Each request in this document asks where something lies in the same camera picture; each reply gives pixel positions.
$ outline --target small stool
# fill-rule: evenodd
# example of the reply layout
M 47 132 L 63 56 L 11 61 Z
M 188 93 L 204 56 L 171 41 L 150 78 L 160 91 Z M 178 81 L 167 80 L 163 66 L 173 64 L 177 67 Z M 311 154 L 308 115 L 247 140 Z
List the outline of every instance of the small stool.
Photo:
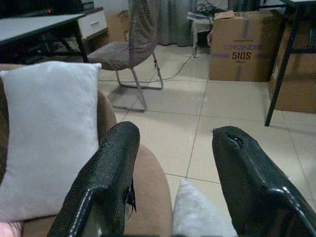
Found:
M 198 51 L 198 33 L 208 32 L 211 30 L 213 25 L 213 18 L 210 19 L 197 19 L 193 20 L 192 29 L 193 29 L 193 45 L 194 45 L 194 57 L 197 57 Z

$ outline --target white pillow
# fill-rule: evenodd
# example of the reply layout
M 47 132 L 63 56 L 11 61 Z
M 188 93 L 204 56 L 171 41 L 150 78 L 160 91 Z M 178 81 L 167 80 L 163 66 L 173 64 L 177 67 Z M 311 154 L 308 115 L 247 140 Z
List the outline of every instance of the white pillow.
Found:
M 0 221 L 57 214 L 80 169 L 98 150 L 101 64 L 46 62 L 2 71 L 9 111 Z
M 181 181 L 176 196 L 173 234 L 186 237 L 237 237 L 231 221 L 186 180 Z

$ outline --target white table top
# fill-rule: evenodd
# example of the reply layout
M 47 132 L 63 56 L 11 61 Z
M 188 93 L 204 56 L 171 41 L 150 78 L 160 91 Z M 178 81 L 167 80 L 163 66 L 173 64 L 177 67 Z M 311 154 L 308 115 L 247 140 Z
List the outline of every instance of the white table top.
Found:
M 0 19 L 0 45 L 74 21 L 84 14 Z
M 302 5 L 302 4 L 316 4 L 316 0 L 280 0 L 286 4 L 289 4 L 291 6 L 298 6 L 298 5 Z

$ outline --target cardboard box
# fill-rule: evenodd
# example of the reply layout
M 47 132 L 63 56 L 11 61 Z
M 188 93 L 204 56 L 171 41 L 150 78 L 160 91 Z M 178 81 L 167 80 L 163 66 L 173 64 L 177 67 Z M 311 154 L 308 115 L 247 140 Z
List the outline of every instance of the cardboard box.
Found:
M 290 28 L 286 27 L 277 54 L 273 74 L 269 82 L 269 94 L 272 99 L 277 76 L 281 67 Z M 295 47 L 306 47 L 309 26 L 302 25 L 295 41 Z M 280 93 L 276 102 L 277 110 L 316 113 L 316 55 L 291 54 L 283 77 Z
M 129 14 L 127 10 L 107 14 L 106 20 L 108 26 L 108 43 L 128 40 Z
M 209 79 L 268 81 L 280 26 L 277 11 L 219 13 L 214 19 Z

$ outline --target table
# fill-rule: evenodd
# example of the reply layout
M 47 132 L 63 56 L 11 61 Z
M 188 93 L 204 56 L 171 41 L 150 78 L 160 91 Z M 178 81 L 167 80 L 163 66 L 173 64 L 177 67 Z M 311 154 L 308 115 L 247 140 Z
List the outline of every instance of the table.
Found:
M 60 26 L 68 24 L 74 25 L 74 33 L 79 46 L 80 52 L 59 52 L 59 53 L 37 53 L 37 55 L 46 56 L 61 56 L 72 55 L 82 56 L 84 62 L 88 62 L 87 54 L 85 52 L 80 29 L 77 20 L 85 14 L 71 14 L 71 15 L 58 15 L 58 16 L 39 16 L 39 17 L 16 17 L 0 19 L 0 47 L 7 44 L 15 43 L 25 40 L 35 35 L 41 35 L 49 32 Z
M 267 118 L 266 118 L 266 122 L 265 122 L 265 126 L 269 126 L 270 122 L 271 122 L 271 118 L 272 118 L 272 114 L 274 111 L 274 108 L 276 106 L 276 102 L 277 102 L 277 97 L 278 94 L 280 92 L 280 88 L 282 85 L 282 81 L 283 81 L 283 77 L 284 77 L 284 73 L 286 70 L 286 66 L 289 60 L 289 57 L 292 53 L 316 53 L 316 49 L 313 48 L 293 48 L 293 44 L 296 38 L 296 33 L 299 27 L 299 23 L 303 18 L 303 15 L 305 13 L 305 9 L 307 6 L 310 6 L 312 4 L 316 4 L 316 0 L 281 0 L 282 2 L 284 2 L 286 4 L 286 7 L 290 6 L 290 7 L 294 7 L 296 9 L 296 15 L 294 18 L 294 23 L 291 29 L 291 33 L 288 39 L 288 43 L 284 52 L 284 56 L 281 62 L 281 67 L 279 70 L 279 74 L 277 76 L 276 79 L 276 88 L 270 103 L 270 107 L 269 107 L 269 111 L 267 114 Z

